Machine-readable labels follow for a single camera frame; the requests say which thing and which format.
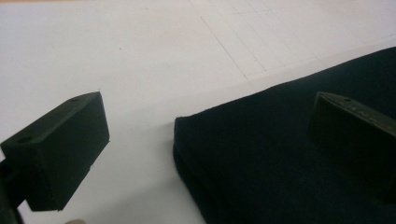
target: white table surface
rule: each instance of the white table surface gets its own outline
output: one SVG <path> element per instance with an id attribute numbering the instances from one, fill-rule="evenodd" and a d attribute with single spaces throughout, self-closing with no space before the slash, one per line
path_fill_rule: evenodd
<path id="1" fill-rule="evenodd" d="M 110 130 L 66 208 L 24 220 L 204 223 L 176 117 L 393 46 L 394 0 L 0 0 L 0 141 L 91 91 Z"/>

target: small hole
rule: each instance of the small hole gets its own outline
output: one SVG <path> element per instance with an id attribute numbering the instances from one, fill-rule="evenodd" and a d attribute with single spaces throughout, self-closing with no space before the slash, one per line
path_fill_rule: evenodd
<path id="1" fill-rule="evenodd" d="M 29 142 L 30 140 L 32 140 L 32 137 L 30 137 L 30 136 L 29 137 L 23 137 L 20 140 L 18 140 L 18 143 L 23 144 L 23 143 Z"/>

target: dark fabric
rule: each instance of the dark fabric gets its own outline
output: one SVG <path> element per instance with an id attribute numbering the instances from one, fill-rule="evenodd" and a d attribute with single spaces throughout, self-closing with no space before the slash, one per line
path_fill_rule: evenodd
<path id="1" fill-rule="evenodd" d="M 396 118 L 396 48 L 176 119 L 177 170 L 207 223 L 396 223 L 308 139 L 317 91 Z"/>

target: black foam block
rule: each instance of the black foam block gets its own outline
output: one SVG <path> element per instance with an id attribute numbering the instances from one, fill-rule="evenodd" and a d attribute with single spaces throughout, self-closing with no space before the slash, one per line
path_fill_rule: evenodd
<path id="1" fill-rule="evenodd" d="M 100 92 L 72 98 L 1 144 L 33 211 L 62 210 L 108 143 Z"/>

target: folded fabric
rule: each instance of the folded fabric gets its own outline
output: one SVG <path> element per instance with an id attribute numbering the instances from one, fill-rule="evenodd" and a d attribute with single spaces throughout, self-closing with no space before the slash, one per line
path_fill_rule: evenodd
<path id="1" fill-rule="evenodd" d="M 177 171 L 207 223 L 396 223 L 308 138 L 318 91 L 395 119 L 396 48 L 176 119 Z"/>

